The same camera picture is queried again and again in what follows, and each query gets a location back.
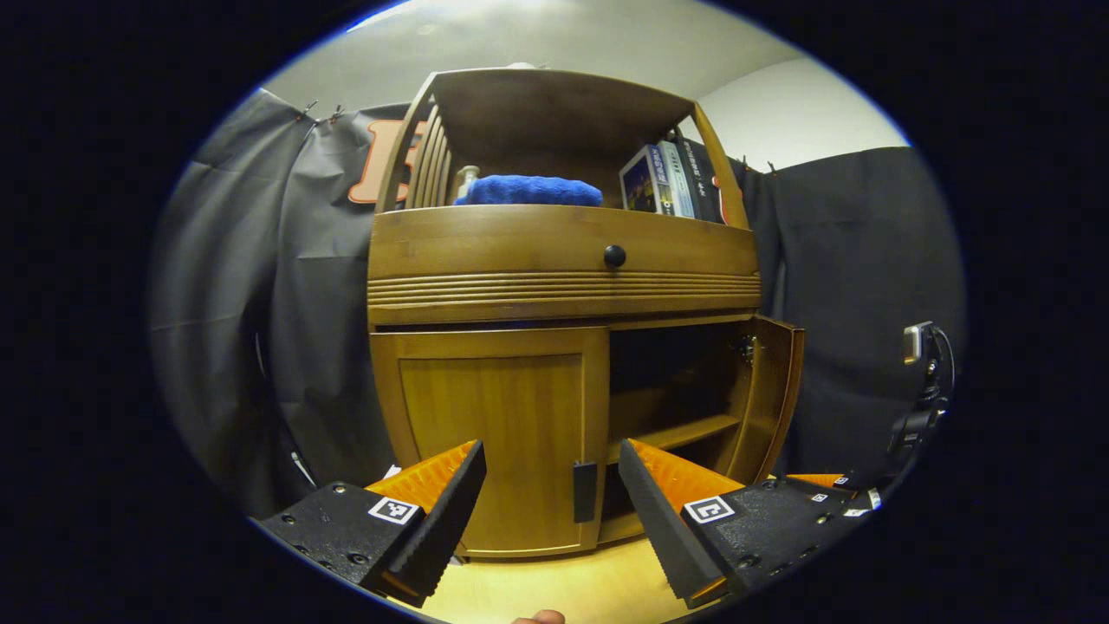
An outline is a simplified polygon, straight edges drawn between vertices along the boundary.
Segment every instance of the white wall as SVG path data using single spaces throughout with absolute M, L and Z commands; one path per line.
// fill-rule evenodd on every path
M 769 172 L 908 142 L 865 95 L 812 59 L 777 63 L 699 98 L 728 155 Z M 682 133 L 698 136 L 692 121 Z

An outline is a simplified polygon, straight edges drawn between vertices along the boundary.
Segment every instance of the blue towel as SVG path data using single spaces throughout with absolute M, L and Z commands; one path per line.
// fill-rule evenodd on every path
M 477 203 L 551 203 L 601 205 L 601 191 L 579 180 L 529 175 L 489 175 L 470 185 L 455 205 Z

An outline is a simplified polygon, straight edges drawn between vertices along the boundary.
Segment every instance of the black knob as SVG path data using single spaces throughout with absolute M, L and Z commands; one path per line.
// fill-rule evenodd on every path
M 622 246 L 609 245 L 604 247 L 604 263 L 609 266 L 621 266 L 627 259 L 628 254 L 624 252 Z

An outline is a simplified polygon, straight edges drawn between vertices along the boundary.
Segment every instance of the wooden shelf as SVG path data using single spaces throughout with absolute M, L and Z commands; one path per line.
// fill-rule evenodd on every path
M 643 524 L 639 521 L 639 515 L 635 512 L 625 513 L 601 521 L 601 532 L 597 535 L 597 543 L 614 542 L 641 533 L 643 533 Z
M 719 415 L 634 438 L 643 444 L 650 444 L 657 449 L 667 450 L 689 444 L 690 442 L 696 442 L 698 440 L 709 438 L 710 436 L 720 433 L 739 424 L 739 419 L 728 415 Z M 614 464 L 619 460 L 620 441 L 617 441 L 609 444 L 608 463 Z

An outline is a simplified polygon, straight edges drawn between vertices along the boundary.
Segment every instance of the cable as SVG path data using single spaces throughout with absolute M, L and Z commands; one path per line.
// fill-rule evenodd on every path
M 947 335 L 944 334 L 944 330 L 942 330 L 942 329 L 933 326 L 932 327 L 932 331 L 936 333 L 937 335 L 939 335 L 939 338 L 944 339 L 944 342 L 947 344 L 947 352 L 952 355 L 952 390 L 950 390 L 950 392 L 954 393 L 955 392 L 955 350 L 952 348 L 952 341 L 950 341 L 950 339 L 947 338 Z

